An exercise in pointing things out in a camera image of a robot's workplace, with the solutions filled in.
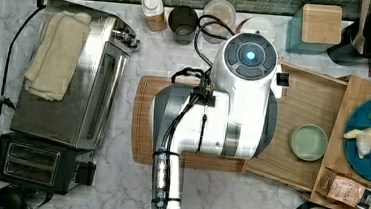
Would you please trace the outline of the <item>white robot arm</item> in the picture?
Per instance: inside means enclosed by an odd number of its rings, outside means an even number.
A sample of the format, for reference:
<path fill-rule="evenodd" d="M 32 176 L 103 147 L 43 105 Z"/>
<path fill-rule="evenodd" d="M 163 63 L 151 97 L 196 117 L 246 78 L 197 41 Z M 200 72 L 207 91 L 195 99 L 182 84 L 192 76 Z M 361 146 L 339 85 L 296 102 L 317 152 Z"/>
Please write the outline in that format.
<path fill-rule="evenodd" d="M 194 152 L 251 159 L 269 145 L 277 99 L 289 76 L 264 36 L 241 33 L 221 46 L 212 66 L 185 68 L 199 84 L 172 81 L 150 109 L 153 146 L 151 209 L 181 209 L 180 155 Z"/>

